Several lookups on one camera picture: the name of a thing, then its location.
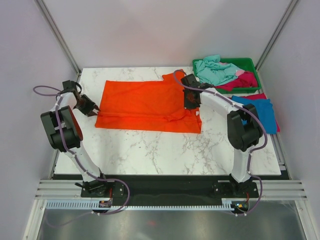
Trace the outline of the orange t-shirt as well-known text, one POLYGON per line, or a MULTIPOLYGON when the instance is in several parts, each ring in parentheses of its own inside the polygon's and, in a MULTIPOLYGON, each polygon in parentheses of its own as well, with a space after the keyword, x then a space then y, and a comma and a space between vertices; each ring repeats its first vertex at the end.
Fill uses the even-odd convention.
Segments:
POLYGON ((184 107, 184 73, 164 74, 160 81, 107 80, 96 128, 200 134, 199 110, 184 107))

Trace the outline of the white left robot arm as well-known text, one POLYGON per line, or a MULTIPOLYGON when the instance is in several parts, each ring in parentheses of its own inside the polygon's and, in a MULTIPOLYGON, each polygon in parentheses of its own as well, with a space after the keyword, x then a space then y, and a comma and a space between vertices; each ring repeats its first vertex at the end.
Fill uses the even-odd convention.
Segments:
POLYGON ((79 83, 67 80, 63 89, 55 94, 54 107, 40 115, 51 147, 68 156, 82 175, 83 187, 92 186, 99 197, 106 196, 110 185, 100 168, 93 163, 83 145, 83 133, 73 113, 79 110, 86 117, 97 116, 100 109, 87 95, 82 93, 79 83))

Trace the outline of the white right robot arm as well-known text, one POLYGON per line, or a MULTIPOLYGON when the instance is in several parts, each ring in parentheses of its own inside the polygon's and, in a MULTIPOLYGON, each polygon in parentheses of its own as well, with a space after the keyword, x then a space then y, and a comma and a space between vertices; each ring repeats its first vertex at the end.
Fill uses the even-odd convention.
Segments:
POLYGON ((220 94, 208 83, 200 83, 193 74, 178 81, 184 87, 184 108, 194 110, 201 106, 211 108, 226 119, 227 137, 234 148, 233 168, 229 191, 235 197, 247 191, 246 181, 254 175, 251 171, 253 152, 263 149, 268 136, 253 104, 243 105, 220 94))

